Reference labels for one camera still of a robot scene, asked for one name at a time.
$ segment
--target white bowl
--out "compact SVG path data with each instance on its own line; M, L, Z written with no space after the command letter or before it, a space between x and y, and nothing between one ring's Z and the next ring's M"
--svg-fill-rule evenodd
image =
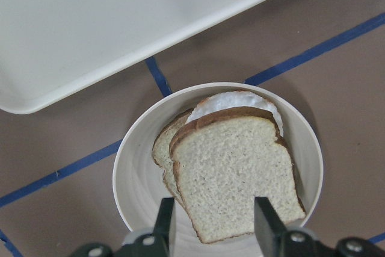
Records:
M312 214L322 187L323 163L317 138L306 119L288 102L274 93L252 85L215 82L185 88L150 107L124 137L112 176L119 213L132 230L152 227L163 197L171 196L162 181L163 170L152 160L153 142L160 130L178 113L194 107L207 96L237 89L249 90L275 103L283 120L285 140L297 168L297 192L307 212L293 222L303 226ZM258 256L254 235L232 238L210 245L201 244L182 207L176 202L175 256Z

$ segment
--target blue tape strip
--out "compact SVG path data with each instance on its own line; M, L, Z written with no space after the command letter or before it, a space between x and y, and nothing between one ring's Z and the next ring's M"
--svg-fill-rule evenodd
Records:
M100 149L96 151L95 153L92 153L88 156L85 156L84 158L81 158L77 161L75 161L72 164L69 164L68 166L63 167L62 169L57 170L56 172L53 172L33 183L28 184L25 187L22 187L16 191L13 191L3 197L0 198L0 208L8 205L11 202L14 202L16 200L19 200L29 194L32 194L33 192L47 187L50 184L53 184L54 182L60 181L64 179L65 177L68 177L77 171L80 171L83 168L88 167L89 165L94 164L95 162L98 162L118 151L118 148L120 146L120 143L122 140L116 141L113 144L110 144L107 147L104 147L103 149Z
M0 240L3 242L5 248L13 255L13 257L23 257L23 255L18 251L18 249L13 245L13 243L8 239L7 236L0 230Z
M384 240L385 240L385 232L368 239L368 241L372 242L373 244L379 243L379 242L384 241Z
M325 42L322 42L306 50L300 55L292 57L282 63L270 67L267 70L257 73L256 75L246 79L245 83L251 85L259 85L334 48L337 48L338 46L343 45L350 40L356 39L357 37L362 36L363 34L368 33L383 24L385 24L385 13L369 19L368 21L363 22L362 24L357 25L356 27L351 28L348 31L345 31L344 33L341 33L329 40L326 40Z
M163 73L159 69L156 63L155 57L149 57L148 59L145 60L145 62L152 76L154 77L156 84L161 90L163 97L166 97L172 94L173 92L171 91L170 86L168 85L167 79L164 77Z

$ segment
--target bowl rim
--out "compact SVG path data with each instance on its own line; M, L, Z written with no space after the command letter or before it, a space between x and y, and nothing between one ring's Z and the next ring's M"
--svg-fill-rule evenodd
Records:
M122 142L120 143L119 149L118 149L117 154L115 156L114 167L113 167L113 170L112 170L112 190L113 190L113 193L114 193L115 204L116 204L117 209L119 211L120 217L123 219L123 221L126 224L126 226L128 227L128 229L130 231L133 231L133 229L129 225L128 220L126 219L125 214L124 214L124 212L123 212L123 210L122 210L122 208L120 206L120 202L119 202L118 195L117 195L117 184L116 184L117 167L119 166L119 162L121 160L120 156L122 154L122 151L123 151L123 148L125 146L125 143L127 142L127 139L132 134L132 131L141 123L141 121L144 118L146 118L146 116L148 114L150 114L153 110L155 110L157 107L159 107L163 103L169 101L172 98L176 98L179 95L184 94L186 92L189 92L189 91L192 91L192 90L198 90L198 89L201 89L201 88L208 88L208 87L244 88L244 89L247 89L247 90L261 92L261 93L266 94L268 96L272 96L275 99L279 100L280 102L284 103L292 111L294 111L296 113L296 115L304 123L305 127L308 129L308 131L311 134L312 140L315 143L318 159L320 160L318 162L318 165L319 165L319 182L318 182L318 187L317 187L317 191L316 191L316 195L315 195L315 200L313 201L312 206L310 207L310 209L306 213L305 218L303 218L301 223L300 223L301 227L304 226L307 223L307 221L309 220L310 216L313 214L314 209L315 209L316 205L318 204L319 197L320 197L321 191L322 191L323 181L324 181L324 160L323 160L323 157L322 157L322 152L321 152L321 147L319 145L319 141L318 141L318 139L317 139L317 137L316 137L316 135L314 133L313 128L310 126L310 124L305 119L305 117L292 104L290 104L288 101L286 101L285 99L281 98L277 94L272 93L271 91L265 90L264 88L260 88L260 87L257 87L255 85L242 84L242 83L237 83L237 82L208 82L208 83L204 83L204 84L198 84L198 85L194 85L194 86L191 86L191 87L183 88L183 89L181 89L179 91L176 91L176 92L174 92L174 93L164 97L163 99L157 101L150 108L148 108L144 113L142 113L142 115L139 118L137 118L137 120L132 124L132 126L129 128L128 132L126 133L126 135L122 139Z

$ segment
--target blue line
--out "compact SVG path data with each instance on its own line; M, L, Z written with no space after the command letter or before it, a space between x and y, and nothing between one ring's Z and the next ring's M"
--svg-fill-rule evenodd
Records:
M368 241L372 242L373 244L379 243L379 242L384 241L384 240L385 240L385 232L368 239Z
M72 164L69 164L68 166L63 167L62 169L57 170L56 172L53 172L35 182L32 182L25 187L22 187L16 191L13 191L3 197L0 198L0 208L2 208L5 205L8 205L11 202L17 201L29 194L32 194L33 192L47 187L50 184L53 184L57 181L60 181L64 179L65 177L68 177L77 171L80 171L81 169L84 169L88 167L89 165L92 165L118 151L118 148L120 146L120 143L122 140L116 141L113 144L110 144L107 147L104 147L103 149L100 149L96 151L95 153L92 153L88 156L85 156L84 158L81 158L77 161L75 161Z
M163 97L166 97L172 94L173 92L171 91L170 86L168 85L167 79L164 77L163 73L161 72L158 65L156 64L155 57L149 57L148 59L145 60L145 62L152 76L154 77L156 84L161 90Z
M7 236L0 230L0 240L4 243L5 248L13 255L13 257L23 257L23 255L18 251L18 249L13 245L13 243L8 239Z
M245 80L246 84L259 85L275 76L278 76L288 70L291 70L309 60L312 60L334 48L337 48L340 45L343 45L350 40L356 39L359 36L362 36L365 33L376 29L377 27L385 24L385 13L382 13L372 19L367 20L366 22L357 25L354 28L351 28L344 33L341 33L325 42L322 42L300 55L292 57L288 60L285 60L282 63L279 63L269 69L266 69L256 75Z

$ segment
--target white tray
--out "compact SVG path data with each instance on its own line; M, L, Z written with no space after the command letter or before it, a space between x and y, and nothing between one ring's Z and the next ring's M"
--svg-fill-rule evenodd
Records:
M26 114L264 0L0 0L0 108Z

